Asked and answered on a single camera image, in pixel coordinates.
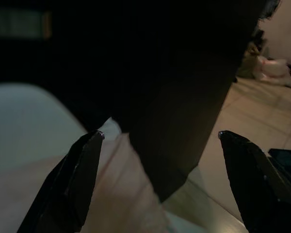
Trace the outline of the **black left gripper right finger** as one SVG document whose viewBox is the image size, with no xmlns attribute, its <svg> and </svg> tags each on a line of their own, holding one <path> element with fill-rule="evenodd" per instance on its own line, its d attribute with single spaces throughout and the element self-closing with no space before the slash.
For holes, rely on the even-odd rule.
<svg viewBox="0 0 291 233">
<path fill-rule="evenodd" d="M 249 233 L 291 233 L 291 183 L 249 139 L 218 133 L 230 187 Z"/>
</svg>

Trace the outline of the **dark brown furniture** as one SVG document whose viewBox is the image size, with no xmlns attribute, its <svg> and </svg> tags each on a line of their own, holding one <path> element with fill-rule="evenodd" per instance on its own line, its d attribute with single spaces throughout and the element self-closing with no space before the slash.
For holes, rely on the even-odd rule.
<svg viewBox="0 0 291 233">
<path fill-rule="evenodd" d="M 53 94 L 88 131 L 113 118 L 161 201 L 198 165 L 267 0 L 0 0 L 52 37 L 0 38 L 0 83 Z"/>
</svg>

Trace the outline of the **white plastic bag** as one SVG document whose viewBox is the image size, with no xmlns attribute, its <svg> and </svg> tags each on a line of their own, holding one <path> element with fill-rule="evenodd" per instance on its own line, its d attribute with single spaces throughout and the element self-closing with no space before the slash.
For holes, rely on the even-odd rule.
<svg viewBox="0 0 291 233">
<path fill-rule="evenodd" d="M 285 59 L 268 60 L 258 56 L 253 69 L 257 81 L 291 88 L 291 75 Z"/>
</svg>

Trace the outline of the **black glossy object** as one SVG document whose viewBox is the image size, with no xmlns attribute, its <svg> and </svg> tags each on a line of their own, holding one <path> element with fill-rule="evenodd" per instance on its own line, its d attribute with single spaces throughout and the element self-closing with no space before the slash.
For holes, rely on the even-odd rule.
<svg viewBox="0 0 291 233">
<path fill-rule="evenodd" d="M 291 183 L 291 150 L 269 149 L 268 153 L 272 165 Z"/>
</svg>

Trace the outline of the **greenish panel with orange edge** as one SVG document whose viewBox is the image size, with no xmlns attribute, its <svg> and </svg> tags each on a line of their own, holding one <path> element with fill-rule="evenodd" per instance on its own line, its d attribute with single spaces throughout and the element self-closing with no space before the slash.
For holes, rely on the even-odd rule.
<svg viewBox="0 0 291 233">
<path fill-rule="evenodd" d="M 50 12 L 0 8 L 0 38 L 40 40 L 51 37 Z"/>
</svg>

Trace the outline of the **white soft pillow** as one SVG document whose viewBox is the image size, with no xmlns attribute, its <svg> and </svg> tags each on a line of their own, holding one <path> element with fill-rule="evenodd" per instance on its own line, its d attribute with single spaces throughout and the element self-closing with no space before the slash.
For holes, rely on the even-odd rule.
<svg viewBox="0 0 291 233">
<path fill-rule="evenodd" d="M 49 92 L 0 84 L 0 233 L 17 233 L 46 176 L 85 133 Z M 80 233 L 168 233 L 170 228 L 129 136 L 107 134 Z"/>
</svg>

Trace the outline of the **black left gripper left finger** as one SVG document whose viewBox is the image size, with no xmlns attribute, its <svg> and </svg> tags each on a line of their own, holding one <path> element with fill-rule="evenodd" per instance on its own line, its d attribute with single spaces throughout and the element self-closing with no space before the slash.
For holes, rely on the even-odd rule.
<svg viewBox="0 0 291 233">
<path fill-rule="evenodd" d="M 81 136 L 45 178 L 17 233 L 79 233 L 95 187 L 104 134 Z"/>
</svg>

